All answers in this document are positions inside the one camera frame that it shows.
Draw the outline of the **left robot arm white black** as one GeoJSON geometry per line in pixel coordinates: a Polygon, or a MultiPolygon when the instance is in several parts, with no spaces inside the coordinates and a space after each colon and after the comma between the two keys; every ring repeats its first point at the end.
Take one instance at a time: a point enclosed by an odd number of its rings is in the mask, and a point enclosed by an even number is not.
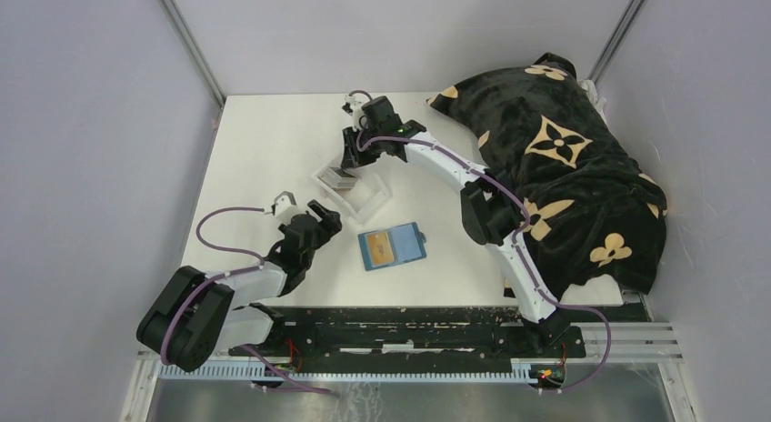
{"type": "Polygon", "coordinates": [[[254,263],[206,273],[181,266],[139,322],[137,341],[156,352],[163,364],[192,372],[215,352],[253,344],[265,355],[279,353],[285,330],[262,300],[286,296],[305,281],[315,253],[343,227],[340,214],[311,200],[305,208],[289,192],[265,210],[282,238],[266,255],[216,245],[195,228],[198,241],[219,252],[250,256],[254,263]]]}

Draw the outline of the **black blanket with beige flowers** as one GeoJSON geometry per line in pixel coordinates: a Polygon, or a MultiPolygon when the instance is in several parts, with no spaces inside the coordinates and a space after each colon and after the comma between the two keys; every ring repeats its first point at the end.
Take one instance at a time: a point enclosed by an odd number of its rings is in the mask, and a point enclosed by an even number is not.
{"type": "Polygon", "coordinates": [[[666,195],[611,134],[568,59],[547,53],[474,75],[429,105],[476,137],[492,170],[511,176],[530,215],[527,249],[555,296],[600,276],[651,291],[666,195]]]}

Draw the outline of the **gold VIP card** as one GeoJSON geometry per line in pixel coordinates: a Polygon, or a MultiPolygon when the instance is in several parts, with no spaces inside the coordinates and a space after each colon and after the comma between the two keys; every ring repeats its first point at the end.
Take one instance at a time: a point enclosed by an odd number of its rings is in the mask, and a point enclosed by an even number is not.
{"type": "Polygon", "coordinates": [[[369,233],[365,236],[365,242],[372,267],[391,265],[396,260],[396,255],[387,231],[369,233]]]}

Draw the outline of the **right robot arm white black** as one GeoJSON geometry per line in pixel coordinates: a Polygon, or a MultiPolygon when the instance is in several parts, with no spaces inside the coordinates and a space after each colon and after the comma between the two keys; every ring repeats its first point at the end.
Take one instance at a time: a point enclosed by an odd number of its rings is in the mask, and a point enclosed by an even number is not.
{"type": "Polygon", "coordinates": [[[368,166],[380,156],[393,156],[423,168],[456,191],[463,229],[490,252],[513,290],[527,327],[527,349],[538,357],[557,350],[570,323],[559,313],[557,300],[527,250],[524,230],[530,215],[506,174],[460,156],[415,120],[403,120],[385,96],[363,100],[350,93],[342,109],[353,122],[343,131],[342,167],[368,166]]]}

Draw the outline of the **blue leather card holder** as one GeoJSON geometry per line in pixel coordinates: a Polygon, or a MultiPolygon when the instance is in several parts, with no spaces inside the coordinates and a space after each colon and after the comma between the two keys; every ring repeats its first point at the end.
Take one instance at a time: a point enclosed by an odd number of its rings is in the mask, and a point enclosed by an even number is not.
{"type": "Polygon", "coordinates": [[[427,257],[425,248],[426,237],[420,231],[416,222],[361,233],[357,236],[357,241],[361,250],[362,260],[366,271],[373,271],[391,266],[400,266],[427,257]],[[370,256],[366,247],[365,236],[369,233],[378,231],[387,231],[390,235],[390,240],[396,255],[396,260],[391,265],[372,267],[372,264],[370,263],[370,256]]]}

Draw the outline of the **clear plastic tray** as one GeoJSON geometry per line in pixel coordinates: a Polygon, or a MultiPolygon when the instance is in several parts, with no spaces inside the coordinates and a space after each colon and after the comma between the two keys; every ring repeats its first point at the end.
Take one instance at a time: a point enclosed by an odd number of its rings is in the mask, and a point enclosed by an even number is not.
{"type": "Polygon", "coordinates": [[[368,222],[392,198],[390,190],[376,173],[358,168],[348,173],[357,176],[358,181],[350,190],[333,190],[325,185],[319,176],[327,166],[340,166],[335,160],[319,167],[311,178],[321,188],[323,195],[334,203],[342,214],[351,217],[359,225],[368,222]]]}

